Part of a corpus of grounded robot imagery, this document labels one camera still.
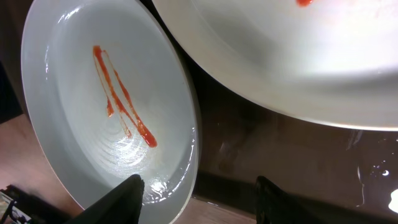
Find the white plate with ketchup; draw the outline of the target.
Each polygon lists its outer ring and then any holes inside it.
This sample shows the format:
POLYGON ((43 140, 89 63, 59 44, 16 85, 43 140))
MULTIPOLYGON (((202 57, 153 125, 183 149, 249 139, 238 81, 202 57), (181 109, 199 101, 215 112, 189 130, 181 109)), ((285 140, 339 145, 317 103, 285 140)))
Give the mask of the white plate with ketchup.
POLYGON ((130 175, 141 223, 173 223, 198 170, 194 91, 169 38, 139 1, 34 1, 22 82, 40 146, 88 208, 130 175))

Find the cream plate with ketchup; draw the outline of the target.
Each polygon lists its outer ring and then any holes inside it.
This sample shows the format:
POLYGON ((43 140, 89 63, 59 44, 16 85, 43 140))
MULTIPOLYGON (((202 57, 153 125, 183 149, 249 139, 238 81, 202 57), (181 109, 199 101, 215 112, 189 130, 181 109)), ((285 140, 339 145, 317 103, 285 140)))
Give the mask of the cream plate with ketchup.
POLYGON ((305 121, 397 129, 397 1, 157 0, 170 33, 209 75, 305 121))

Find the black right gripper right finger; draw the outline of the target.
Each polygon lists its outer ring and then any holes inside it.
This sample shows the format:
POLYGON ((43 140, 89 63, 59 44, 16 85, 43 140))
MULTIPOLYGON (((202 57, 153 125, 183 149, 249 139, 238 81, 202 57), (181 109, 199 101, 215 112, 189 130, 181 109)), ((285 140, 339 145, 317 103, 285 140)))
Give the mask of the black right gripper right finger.
POLYGON ((318 217, 264 176, 255 184, 257 224, 321 224, 318 217))

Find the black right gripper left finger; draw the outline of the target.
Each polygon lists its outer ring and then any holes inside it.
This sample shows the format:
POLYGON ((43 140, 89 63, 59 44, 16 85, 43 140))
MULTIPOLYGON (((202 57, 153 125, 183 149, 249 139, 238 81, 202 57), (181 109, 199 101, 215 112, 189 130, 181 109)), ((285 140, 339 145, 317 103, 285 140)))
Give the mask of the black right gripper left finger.
POLYGON ((134 174, 65 224, 138 224, 144 186, 134 174))

